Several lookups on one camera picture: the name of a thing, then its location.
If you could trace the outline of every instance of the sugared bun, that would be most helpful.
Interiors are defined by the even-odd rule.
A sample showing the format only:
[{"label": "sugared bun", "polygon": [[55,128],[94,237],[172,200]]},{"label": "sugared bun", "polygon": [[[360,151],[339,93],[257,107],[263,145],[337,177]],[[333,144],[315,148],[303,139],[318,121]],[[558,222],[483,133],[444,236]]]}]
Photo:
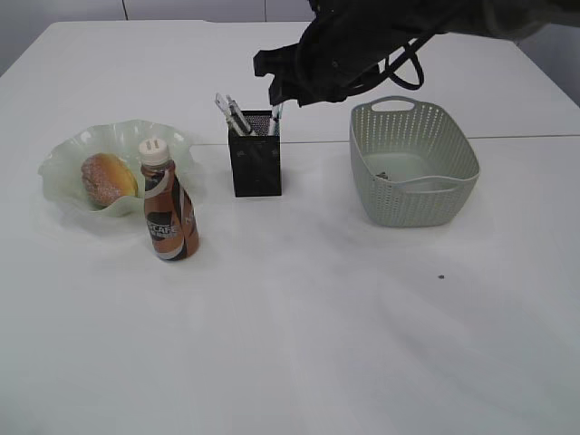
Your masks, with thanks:
[{"label": "sugared bun", "polygon": [[82,184],[91,200],[108,207],[120,197],[136,197],[137,180],[114,154],[95,154],[82,164]]}]

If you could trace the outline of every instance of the marker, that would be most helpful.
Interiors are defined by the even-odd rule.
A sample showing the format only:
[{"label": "marker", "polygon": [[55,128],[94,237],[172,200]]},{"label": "marker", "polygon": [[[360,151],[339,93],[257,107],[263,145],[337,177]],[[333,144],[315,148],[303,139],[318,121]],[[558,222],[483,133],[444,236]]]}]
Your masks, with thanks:
[{"label": "marker", "polygon": [[238,136],[247,136],[247,133],[245,133],[244,129],[238,124],[239,121],[235,120],[232,116],[226,99],[219,93],[216,94],[216,105],[226,117],[229,129],[235,131]]},{"label": "marker", "polygon": [[236,100],[232,100],[232,97],[226,95],[227,102],[229,105],[229,111],[232,114],[232,118],[237,121],[237,124],[243,127],[246,135],[248,136],[257,136],[257,133],[252,128],[251,124],[247,121],[244,113],[239,109],[239,106],[236,103]]},{"label": "marker", "polygon": [[270,119],[270,127],[268,128],[268,136],[274,136],[276,134],[276,127],[280,124],[282,119],[282,109],[284,108],[284,103],[278,104],[272,108],[272,118]]}]

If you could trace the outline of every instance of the table surface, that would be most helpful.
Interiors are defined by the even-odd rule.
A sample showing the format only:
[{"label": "table surface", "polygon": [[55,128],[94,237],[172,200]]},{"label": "table surface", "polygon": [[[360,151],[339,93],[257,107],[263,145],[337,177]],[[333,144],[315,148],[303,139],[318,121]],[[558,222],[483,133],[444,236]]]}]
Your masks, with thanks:
[{"label": "table surface", "polygon": [[[0,131],[33,124],[35,141],[55,145],[94,124],[144,119],[182,129],[196,143],[224,143],[215,93],[231,93],[243,108],[267,109],[271,79],[254,77],[252,58],[295,44],[305,27],[54,24],[0,78]],[[580,134],[580,109],[511,42],[448,34],[420,58],[427,83],[419,92],[389,83],[343,104],[300,110],[288,103],[283,140],[348,140],[351,109],[393,94],[441,105],[471,138]]]},{"label": "table surface", "polygon": [[[289,106],[285,139],[319,143],[283,145],[281,198],[235,199],[227,146],[201,145],[225,139],[212,93],[265,104],[250,55],[303,27],[57,24],[0,78],[1,433],[577,433],[579,139],[472,140],[483,173],[458,217],[389,229],[348,144],[320,143],[353,104]],[[419,98],[470,136],[580,132],[510,43],[444,36],[423,57]],[[159,261],[139,214],[43,198],[54,145],[129,118],[197,139],[187,261]]]},{"label": "table surface", "polygon": [[46,202],[37,150],[6,147],[0,431],[576,434],[578,139],[472,143],[468,204],[422,229],[369,221],[345,142],[283,146],[261,199],[194,146],[178,264],[141,215]]}]

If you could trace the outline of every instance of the bottle label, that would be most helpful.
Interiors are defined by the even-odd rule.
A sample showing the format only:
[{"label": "bottle label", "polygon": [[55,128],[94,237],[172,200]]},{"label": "bottle label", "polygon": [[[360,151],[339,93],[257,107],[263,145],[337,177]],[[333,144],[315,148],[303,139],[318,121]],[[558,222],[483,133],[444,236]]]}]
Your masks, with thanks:
[{"label": "bottle label", "polygon": [[160,258],[180,260],[198,248],[193,206],[173,170],[146,178],[145,218]]}]

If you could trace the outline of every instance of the basket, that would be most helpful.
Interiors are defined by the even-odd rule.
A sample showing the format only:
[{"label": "basket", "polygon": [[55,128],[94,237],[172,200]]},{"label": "basket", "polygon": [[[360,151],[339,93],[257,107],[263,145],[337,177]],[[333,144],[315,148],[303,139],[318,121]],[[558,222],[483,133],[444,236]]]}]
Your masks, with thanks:
[{"label": "basket", "polygon": [[[375,110],[382,102],[406,102],[412,108]],[[351,163],[367,214],[386,227],[450,222],[479,178],[475,152],[449,114],[435,104],[404,97],[353,109]]]}]

